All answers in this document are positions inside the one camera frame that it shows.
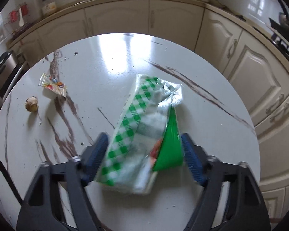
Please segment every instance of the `kitchen counter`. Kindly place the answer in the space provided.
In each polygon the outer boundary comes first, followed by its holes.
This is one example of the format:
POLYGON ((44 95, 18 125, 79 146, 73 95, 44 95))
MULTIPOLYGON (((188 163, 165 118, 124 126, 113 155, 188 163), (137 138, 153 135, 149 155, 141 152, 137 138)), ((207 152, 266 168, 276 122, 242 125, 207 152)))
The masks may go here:
MULTIPOLYGON (((184 100, 176 109, 180 132, 189 133, 208 155, 223 162, 247 162, 259 182, 259 147, 251 118, 223 75, 178 44, 118 33, 85 38, 49 54, 20 79, 4 102, 0 160, 21 197, 42 161, 65 162, 82 153, 100 132, 113 134, 137 73, 182 84, 184 100), (38 86, 43 72, 67 85, 66 100, 46 96, 52 92, 38 86), (33 95, 39 101, 38 113, 25 109, 26 99, 33 95)), ((186 226, 201 189, 182 166, 161 171, 147 196, 119 194, 97 182, 86 191, 98 218, 112 230, 175 231, 186 226)), ((216 223, 223 216, 226 193, 216 223)), ((61 197, 68 224, 75 226, 62 187, 61 197)), ((0 212, 13 227, 19 209, 0 173, 0 212)))
MULTIPOLYGON (((43 26, 44 24, 52 21, 55 18, 58 18, 60 16, 63 16, 65 14, 71 13, 73 11, 94 6, 97 4, 102 4, 102 3, 108 3, 108 2, 114 2, 114 1, 122 1, 122 0, 88 0, 88 1, 82 1, 77 4, 74 4, 72 6, 69 6, 63 10, 60 10, 53 15, 39 21, 37 24, 32 26, 30 29, 28 29, 26 32, 24 32, 22 35, 20 35, 17 39, 15 39, 13 42, 8 44, 8 48, 11 48, 15 43, 20 41, 23 37, 28 35, 29 33, 33 32, 34 30, 38 29, 39 27, 43 26)), ((260 26, 254 24, 250 20, 247 20, 246 22, 242 21, 239 19, 237 16, 230 14, 229 12, 226 12, 222 10, 221 8, 218 8, 216 6, 210 5, 208 3, 204 3, 198 0, 167 0, 167 1, 176 1, 176 2, 182 2, 182 3, 187 3, 187 4, 192 4, 200 7, 204 7, 206 9, 209 9, 211 11, 214 11, 227 19, 233 21, 240 27, 242 27, 244 30, 248 31, 250 34, 252 34, 254 37, 256 37, 262 44, 264 44, 276 57, 277 59, 282 63, 282 65, 285 67, 285 69, 289 73, 289 62, 288 60, 284 57, 284 55, 265 37, 269 37, 270 35, 267 33, 266 30, 262 29, 260 26)))

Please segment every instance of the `blue gripper pad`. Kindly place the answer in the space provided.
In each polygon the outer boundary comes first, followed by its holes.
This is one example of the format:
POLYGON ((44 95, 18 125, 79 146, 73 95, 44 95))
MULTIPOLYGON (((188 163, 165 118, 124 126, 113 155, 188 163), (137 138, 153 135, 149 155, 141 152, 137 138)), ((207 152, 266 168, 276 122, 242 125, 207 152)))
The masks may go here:
POLYGON ((81 183, 83 186, 87 186, 89 182, 94 180, 94 177, 104 159, 108 144, 107 134, 101 133, 96 140, 96 143, 94 143, 93 146, 87 147, 83 152, 82 157, 86 167, 85 174, 81 178, 81 183))
POLYGON ((198 149, 201 156, 199 157, 195 152, 195 144, 190 139, 189 135, 187 133, 184 133, 181 137, 184 150, 184 161, 189 167, 193 179, 196 182, 198 182, 201 186, 203 186, 207 180, 206 176, 203 174, 203 163, 204 163, 203 154, 205 154, 205 152, 201 147, 197 146, 198 148, 201 149, 201 150, 198 149))

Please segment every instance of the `window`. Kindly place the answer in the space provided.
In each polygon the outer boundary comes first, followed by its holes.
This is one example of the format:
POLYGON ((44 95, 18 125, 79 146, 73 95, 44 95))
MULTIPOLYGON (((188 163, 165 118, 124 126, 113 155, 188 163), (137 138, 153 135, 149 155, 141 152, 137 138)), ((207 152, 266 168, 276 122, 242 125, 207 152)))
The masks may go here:
POLYGON ((249 0, 247 6, 249 14, 258 19, 262 19, 266 0, 249 0))

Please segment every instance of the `white spoon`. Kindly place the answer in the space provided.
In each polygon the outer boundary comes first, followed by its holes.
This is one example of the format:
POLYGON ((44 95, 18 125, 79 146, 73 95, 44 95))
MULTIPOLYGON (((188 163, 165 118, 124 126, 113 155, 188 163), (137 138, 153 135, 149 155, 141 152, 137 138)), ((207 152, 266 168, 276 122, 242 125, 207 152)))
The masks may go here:
POLYGON ((22 8, 19 9, 19 27, 22 27, 24 25, 24 19, 22 18, 22 8))

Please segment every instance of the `round table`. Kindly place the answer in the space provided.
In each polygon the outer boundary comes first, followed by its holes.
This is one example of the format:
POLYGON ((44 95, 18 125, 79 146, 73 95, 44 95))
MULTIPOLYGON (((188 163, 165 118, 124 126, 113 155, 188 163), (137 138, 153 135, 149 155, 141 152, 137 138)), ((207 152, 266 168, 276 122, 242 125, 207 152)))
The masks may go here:
MULTIPOLYGON (((0 111, 0 159, 23 198, 42 161, 62 163, 81 154, 100 132, 113 134, 137 73, 183 85, 176 108, 179 130, 226 163, 245 161, 259 182, 260 157, 250 116, 229 82, 211 64, 170 41, 140 34, 86 38, 49 54, 16 84, 0 111), (38 86, 43 72, 67 85, 66 100, 38 86), (29 113, 25 101, 39 100, 29 113)), ((75 226, 61 188, 68 224, 75 226)), ((92 182, 86 187, 99 219, 115 231, 183 230, 201 187, 186 166, 159 172, 147 196, 124 195, 92 182)), ((215 223, 221 219, 223 191, 215 223)), ((20 205, 0 173, 0 212, 16 227, 20 205)))

